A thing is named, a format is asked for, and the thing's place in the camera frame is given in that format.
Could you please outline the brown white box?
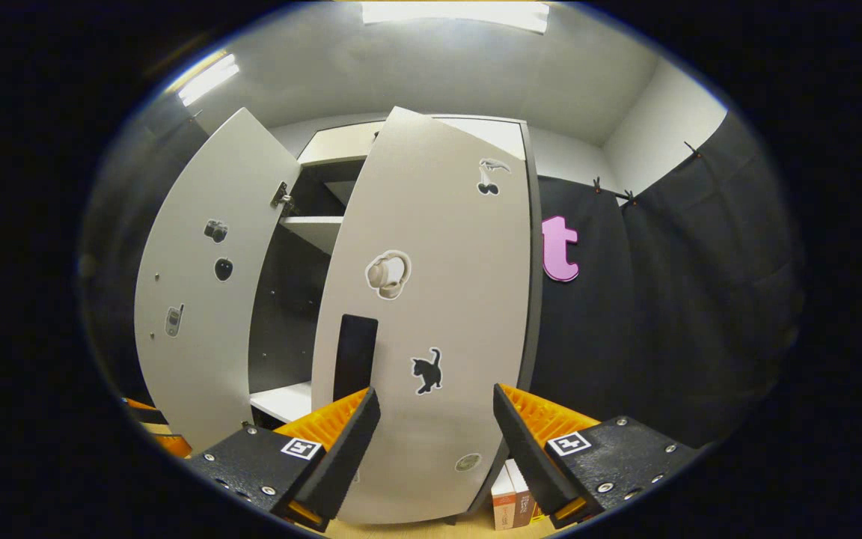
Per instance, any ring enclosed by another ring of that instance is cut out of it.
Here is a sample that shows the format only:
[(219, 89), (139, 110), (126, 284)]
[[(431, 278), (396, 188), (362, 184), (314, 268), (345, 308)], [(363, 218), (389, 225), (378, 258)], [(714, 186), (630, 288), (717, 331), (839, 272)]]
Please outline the brown white box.
[(506, 460), (499, 471), (490, 488), (490, 496), (494, 529), (499, 532), (524, 528), (546, 519), (521, 468), (512, 458)]

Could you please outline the white grey shoe cabinet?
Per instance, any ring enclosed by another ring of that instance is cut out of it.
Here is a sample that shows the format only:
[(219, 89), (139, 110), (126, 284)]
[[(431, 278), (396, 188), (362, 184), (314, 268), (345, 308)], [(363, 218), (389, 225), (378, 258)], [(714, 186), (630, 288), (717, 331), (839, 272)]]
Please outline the white grey shoe cabinet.
[(493, 386), (527, 388), (541, 311), (539, 187), (523, 120), (424, 115), (314, 127), (296, 208), (254, 297), (251, 389), (318, 409), (372, 386), (380, 419), (340, 520), (453, 519), (509, 450)]

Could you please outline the narrow ceiling light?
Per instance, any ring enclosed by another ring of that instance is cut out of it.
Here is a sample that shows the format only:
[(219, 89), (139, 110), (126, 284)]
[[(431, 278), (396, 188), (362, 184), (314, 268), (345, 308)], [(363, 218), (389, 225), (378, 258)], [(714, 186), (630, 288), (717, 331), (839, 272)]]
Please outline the narrow ceiling light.
[(239, 71), (236, 56), (232, 52), (220, 51), (179, 76), (177, 81), (172, 83), (171, 91), (177, 95), (183, 106), (190, 106), (239, 74)]

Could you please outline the black backdrop cloth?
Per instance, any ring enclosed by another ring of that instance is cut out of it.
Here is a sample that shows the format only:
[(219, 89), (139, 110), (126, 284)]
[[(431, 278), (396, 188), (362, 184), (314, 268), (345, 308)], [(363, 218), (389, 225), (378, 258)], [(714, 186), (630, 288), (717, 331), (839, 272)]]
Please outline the black backdrop cloth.
[[(729, 436), (769, 393), (803, 311), (803, 243), (768, 153), (727, 113), (639, 197), (538, 175), (542, 218), (577, 230), (570, 283), (543, 279), (531, 390), (602, 419), (629, 414), (691, 447)], [(133, 332), (148, 233), (182, 165), (150, 136), (121, 144), (83, 218), (82, 299), (100, 361), (121, 392), (153, 405)], [(249, 390), (311, 381), (329, 256), (276, 232), (254, 298)]]

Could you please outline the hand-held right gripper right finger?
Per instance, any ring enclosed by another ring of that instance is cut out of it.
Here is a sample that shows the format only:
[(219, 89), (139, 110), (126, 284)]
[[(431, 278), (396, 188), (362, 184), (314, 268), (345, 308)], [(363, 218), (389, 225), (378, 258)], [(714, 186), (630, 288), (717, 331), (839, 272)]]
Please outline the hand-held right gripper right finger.
[(596, 420), (505, 383), (493, 416), (538, 508), (555, 529), (646, 498), (701, 457), (701, 450), (620, 414)]

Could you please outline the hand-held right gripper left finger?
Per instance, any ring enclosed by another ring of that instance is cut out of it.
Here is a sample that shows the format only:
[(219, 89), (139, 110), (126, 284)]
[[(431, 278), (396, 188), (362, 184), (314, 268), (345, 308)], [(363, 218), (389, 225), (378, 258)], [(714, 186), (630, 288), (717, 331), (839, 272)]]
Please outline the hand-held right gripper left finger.
[(360, 389), (273, 430), (246, 424), (186, 463), (244, 505), (324, 532), (344, 504), (380, 417), (379, 393)]

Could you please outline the large ceiling light panel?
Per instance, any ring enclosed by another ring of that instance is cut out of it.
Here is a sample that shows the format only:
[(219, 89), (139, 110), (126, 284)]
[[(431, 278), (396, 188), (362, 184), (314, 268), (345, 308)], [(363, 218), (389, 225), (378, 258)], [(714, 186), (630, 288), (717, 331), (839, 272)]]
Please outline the large ceiling light panel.
[(545, 34), (550, 6), (543, 2), (362, 2), (365, 25), (452, 19)]

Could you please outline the white cabinet door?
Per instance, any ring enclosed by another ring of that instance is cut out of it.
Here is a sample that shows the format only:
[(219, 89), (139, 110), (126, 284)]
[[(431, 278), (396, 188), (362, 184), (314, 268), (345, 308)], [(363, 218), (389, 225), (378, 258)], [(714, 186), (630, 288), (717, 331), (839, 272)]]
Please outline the white cabinet door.
[(252, 418), (248, 348), (261, 270), (300, 164), (247, 109), (202, 144), (148, 233), (135, 287), (141, 375), (201, 453)]
[(507, 444), (496, 383), (529, 381), (539, 320), (536, 172), (431, 115), (394, 107), (364, 158), (318, 314), (312, 403), (338, 379), (344, 315), (377, 322), (379, 423), (339, 520), (397, 525), (490, 499)]

